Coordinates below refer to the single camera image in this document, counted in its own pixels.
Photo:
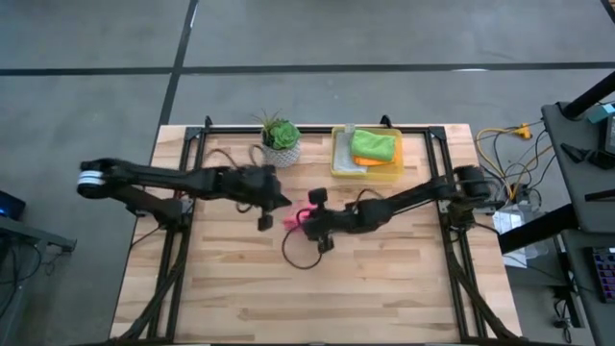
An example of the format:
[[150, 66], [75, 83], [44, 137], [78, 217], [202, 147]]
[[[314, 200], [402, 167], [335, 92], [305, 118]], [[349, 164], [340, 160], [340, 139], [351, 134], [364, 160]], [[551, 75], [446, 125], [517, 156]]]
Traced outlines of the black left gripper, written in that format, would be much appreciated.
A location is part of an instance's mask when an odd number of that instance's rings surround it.
[[[281, 183], [273, 165], [244, 165], [225, 174], [225, 192], [228, 198], [271, 211], [285, 208], [292, 202], [282, 194]], [[264, 213], [258, 219], [258, 230], [267, 231], [273, 226], [273, 216]]]

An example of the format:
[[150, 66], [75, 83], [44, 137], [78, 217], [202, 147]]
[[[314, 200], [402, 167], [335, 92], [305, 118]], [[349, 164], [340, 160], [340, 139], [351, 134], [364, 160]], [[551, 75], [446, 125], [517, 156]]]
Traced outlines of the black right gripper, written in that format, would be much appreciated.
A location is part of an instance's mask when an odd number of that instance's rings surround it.
[[308, 192], [309, 202], [316, 209], [309, 210], [301, 222], [301, 228], [309, 240], [317, 240], [320, 254], [326, 254], [334, 248], [330, 235], [333, 232], [347, 232], [351, 229], [351, 215], [347, 210], [324, 209], [328, 201], [328, 192], [324, 187]]

